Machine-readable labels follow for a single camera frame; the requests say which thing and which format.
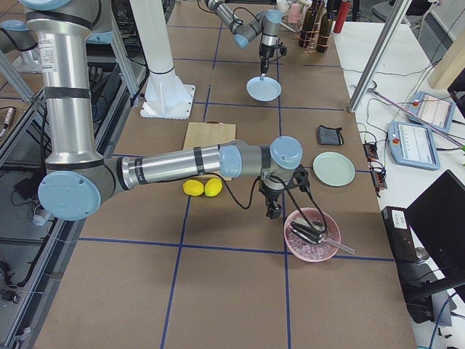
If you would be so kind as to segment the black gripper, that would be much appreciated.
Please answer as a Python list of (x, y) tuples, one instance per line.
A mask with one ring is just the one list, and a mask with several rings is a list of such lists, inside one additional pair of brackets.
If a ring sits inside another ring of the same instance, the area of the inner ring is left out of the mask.
[(309, 188), (309, 173), (302, 166), (295, 169), (276, 167), (268, 177), (259, 182), (259, 192), (266, 198), (267, 216), (278, 219), (282, 214), (282, 206), (278, 203), (286, 189), (300, 188), (302, 192)]
[(261, 60), (260, 64), (260, 78), (264, 79), (269, 69), (269, 62), (272, 62), (272, 58), (275, 52), (278, 51), (278, 57), (287, 55), (287, 47), (282, 41), (278, 40), (273, 45), (260, 44), (259, 45), (259, 57)]

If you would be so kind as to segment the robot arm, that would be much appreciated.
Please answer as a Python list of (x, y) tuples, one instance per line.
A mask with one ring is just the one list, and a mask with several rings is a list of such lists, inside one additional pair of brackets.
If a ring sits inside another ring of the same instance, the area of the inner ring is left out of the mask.
[[(49, 141), (41, 147), (51, 151), (43, 156), (45, 173), (38, 185), (43, 209), (58, 219), (78, 221), (94, 214), (116, 194), (138, 185), (218, 173), (230, 179), (255, 177), (265, 197), (267, 217), (281, 216), (278, 200), (291, 189), (289, 183), (302, 160), (298, 140), (280, 136), (271, 145), (233, 140), (152, 157), (104, 159), (96, 148), (96, 125), (107, 117), (116, 92), (104, 96), (110, 82), (102, 88), (91, 82), (86, 44), (95, 44), (98, 39), (110, 44), (114, 40), (113, 29), (118, 26), (112, 1), (19, 2), (24, 6), (25, 23), (19, 20), (13, 26), (1, 25), (1, 31), (8, 37), (32, 30), (33, 44), (38, 45), (46, 106), (42, 129), (49, 126)], [(231, 31), (240, 48), (260, 38), (260, 75), (247, 83), (247, 92), (257, 101), (277, 98), (280, 85), (266, 73), (275, 51), (283, 54), (287, 50), (278, 37), (282, 12), (266, 9), (243, 24), (227, 5), (229, 1), (202, 2)], [(147, 81), (124, 78), (126, 88), (129, 91), (131, 87), (135, 92), (132, 98), (137, 98), (146, 86), (142, 117), (188, 119), (195, 86), (183, 84), (175, 72), (162, 1), (130, 1), (130, 7), (145, 58), (145, 63), (140, 63), (146, 69), (143, 79)]]
[(254, 14), (242, 6), (232, 9), (228, 3), (230, 1), (197, 1), (200, 10), (216, 15), (222, 21), (238, 47), (245, 48), (255, 38), (260, 38), (259, 80), (264, 81), (271, 63), (287, 54), (287, 47), (279, 39), (282, 13), (277, 9), (267, 9)]

